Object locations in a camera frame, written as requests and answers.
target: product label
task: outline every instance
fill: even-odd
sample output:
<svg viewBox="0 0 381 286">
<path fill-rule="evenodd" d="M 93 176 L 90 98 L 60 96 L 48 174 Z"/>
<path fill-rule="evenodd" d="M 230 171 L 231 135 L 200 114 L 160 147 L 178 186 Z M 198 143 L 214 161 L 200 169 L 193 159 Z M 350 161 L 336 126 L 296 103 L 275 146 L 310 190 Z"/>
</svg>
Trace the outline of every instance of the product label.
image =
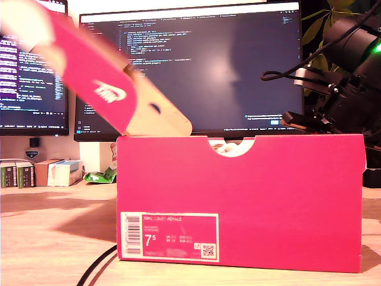
<svg viewBox="0 0 381 286">
<path fill-rule="evenodd" d="M 38 155 L 38 151 L 25 151 L 25 154 L 28 158 L 33 159 Z"/>
<path fill-rule="evenodd" d="M 123 258 L 219 261 L 218 214 L 121 212 Z"/>
</svg>

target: medicine box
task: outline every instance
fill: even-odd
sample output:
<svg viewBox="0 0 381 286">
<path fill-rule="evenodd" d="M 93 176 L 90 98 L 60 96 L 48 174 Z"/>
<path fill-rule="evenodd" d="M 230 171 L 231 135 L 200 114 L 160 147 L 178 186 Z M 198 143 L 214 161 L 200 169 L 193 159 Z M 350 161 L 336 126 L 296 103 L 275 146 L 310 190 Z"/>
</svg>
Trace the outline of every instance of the medicine box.
<svg viewBox="0 0 381 286">
<path fill-rule="evenodd" d="M 17 185 L 19 188 L 35 186 L 35 167 L 29 162 L 16 162 Z"/>
<path fill-rule="evenodd" d="M 0 163 L 1 188 L 17 186 L 15 163 Z"/>
</svg>

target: monitor stand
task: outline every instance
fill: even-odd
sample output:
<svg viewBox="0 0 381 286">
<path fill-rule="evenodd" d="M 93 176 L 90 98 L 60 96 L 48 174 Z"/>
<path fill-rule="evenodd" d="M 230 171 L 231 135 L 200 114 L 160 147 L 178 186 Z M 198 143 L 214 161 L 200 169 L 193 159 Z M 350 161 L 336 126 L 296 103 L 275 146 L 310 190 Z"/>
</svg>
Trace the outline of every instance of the monitor stand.
<svg viewBox="0 0 381 286">
<path fill-rule="evenodd" d="M 112 142 L 79 142 L 79 156 L 85 172 L 105 172 L 113 161 Z"/>
</svg>

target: monitor screen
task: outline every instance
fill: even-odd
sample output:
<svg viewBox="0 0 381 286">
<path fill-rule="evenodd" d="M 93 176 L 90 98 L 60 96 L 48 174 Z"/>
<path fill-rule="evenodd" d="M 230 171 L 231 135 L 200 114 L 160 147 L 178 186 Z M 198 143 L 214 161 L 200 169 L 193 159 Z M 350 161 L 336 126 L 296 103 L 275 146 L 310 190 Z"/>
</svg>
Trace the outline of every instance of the monitor screen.
<svg viewBox="0 0 381 286">
<path fill-rule="evenodd" d="M 102 35 L 192 122 L 193 135 L 242 138 L 294 133 L 286 111 L 303 112 L 302 89 L 289 79 L 263 82 L 266 70 L 301 61 L 298 1 L 84 14 Z M 117 132 L 77 100 L 74 138 Z"/>
<path fill-rule="evenodd" d="M 38 1 L 67 15 L 67 1 Z M 49 63 L 12 35 L 0 41 L 0 134 L 68 135 L 68 90 Z"/>
</svg>

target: nike swoosh logo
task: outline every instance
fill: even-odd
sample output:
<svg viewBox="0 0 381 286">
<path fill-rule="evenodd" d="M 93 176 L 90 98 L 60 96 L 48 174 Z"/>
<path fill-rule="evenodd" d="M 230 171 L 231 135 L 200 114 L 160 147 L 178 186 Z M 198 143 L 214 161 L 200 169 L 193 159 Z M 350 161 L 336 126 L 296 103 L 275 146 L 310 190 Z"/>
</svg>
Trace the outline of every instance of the nike swoosh logo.
<svg viewBox="0 0 381 286">
<path fill-rule="evenodd" d="M 100 80 L 94 80 L 93 83 L 99 85 L 99 87 L 94 90 L 94 92 L 106 100 L 107 103 L 124 100 L 127 97 L 127 94 L 124 90 L 113 85 L 108 85 L 107 83 L 101 82 Z"/>
</svg>

